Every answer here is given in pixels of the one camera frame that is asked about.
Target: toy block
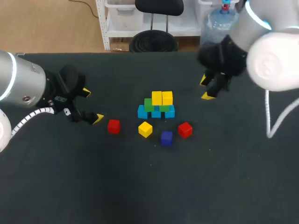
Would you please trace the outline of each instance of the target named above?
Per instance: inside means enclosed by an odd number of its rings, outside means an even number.
[[[169,112],[169,106],[168,105],[161,105],[160,112]]]
[[[150,134],[153,133],[153,126],[147,122],[143,122],[141,125],[139,125],[138,132],[140,135],[147,138]]]
[[[153,106],[162,105],[162,91],[151,92],[151,100],[152,100]]]
[[[154,111],[151,113],[152,118],[161,118],[161,112],[159,106],[154,106]]]
[[[172,145],[172,132],[163,131],[161,135],[161,145],[171,146]]]
[[[148,113],[145,112],[144,105],[139,105],[137,114],[138,114],[138,118],[142,118],[142,119],[148,118]]]
[[[162,92],[163,105],[173,105],[172,91]]]
[[[108,123],[108,132],[110,134],[119,134],[121,130],[121,123],[119,120],[109,120]]]
[[[180,136],[182,136],[182,138],[187,138],[192,134],[192,127],[191,125],[189,125],[187,122],[181,124],[180,126],[178,126],[178,133]]]
[[[153,112],[154,106],[152,104],[152,100],[150,98],[144,99],[144,110],[145,112]]]
[[[169,111],[165,112],[165,118],[174,118],[174,117],[175,117],[174,105],[170,105]]]

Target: white storage rack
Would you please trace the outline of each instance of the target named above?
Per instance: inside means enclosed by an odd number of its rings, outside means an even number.
[[[205,15],[199,11],[200,7],[206,7],[205,12],[208,11],[213,4],[202,4],[207,0],[183,0],[184,1],[184,12],[180,16],[169,16],[169,33],[173,36],[200,36],[200,22],[201,18]],[[149,30],[151,14],[144,14],[143,28],[141,30],[134,31],[120,31],[115,30],[113,24],[110,22],[110,14],[106,19],[105,14],[105,0],[96,0],[97,10],[99,15],[99,22],[102,31],[103,43],[105,50],[110,50],[110,37],[133,37],[136,34]],[[166,15],[155,14],[153,29],[166,31]]]

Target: white shelf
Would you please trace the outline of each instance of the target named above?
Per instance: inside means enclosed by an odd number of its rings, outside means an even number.
[[[150,30],[151,14],[144,14],[142,30],[119,31],[115,30],[110,16],[107,18],[107,36],[108,37],[133,37],[136,34]],[[166,15],[154,15],[153,29],[166,31]],[[169,33],[173,36],[199,36],[200,28],[194,8],[187,7],[180,16],[169,16],[168,21]]]

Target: robotic arm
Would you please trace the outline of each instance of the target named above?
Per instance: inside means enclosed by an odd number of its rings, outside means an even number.
[[[264,89],[299,88],[298,52],[299,1],[248,0],[230,34],[199,51],[199,61],[207,67],[201,84],[215,79],[202,98],[216,98],[246,67],[252,80]]]
[[[41,66],[0,50],[0,103],[38,109],[26,116],[13,130],[9,119],[0,110],[0,152],[16,132],[32,117],[43,113],[64,111],[74,122],[80,120],[95,124],[103,115],[76,108],[77,96],[88,97],[84,88],[85,75],[66,65],[58,73],[44,71]]]

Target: black table surface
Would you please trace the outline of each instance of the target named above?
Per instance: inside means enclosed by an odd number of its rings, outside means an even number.
[[[273,139],[265,135],[264,90],[245,73],[213,101],[200,97],[204,67],[193,53],[28,54],[46,70],[73,64],[87,77],[80,109],[104,114],[97,125],[43,114],[0,154],[3,224],[299,223],[298,110]],[[173,91],[175,119],[137,108],[151,91]],[[299,91],[271,93],[272,119]],[[12,126],[33,109],[1,106]],[[107,133],[109,119],[121,134]],[[193,126],[182,139],[177,127]],[[172,147],[160,145],[163,130]]]

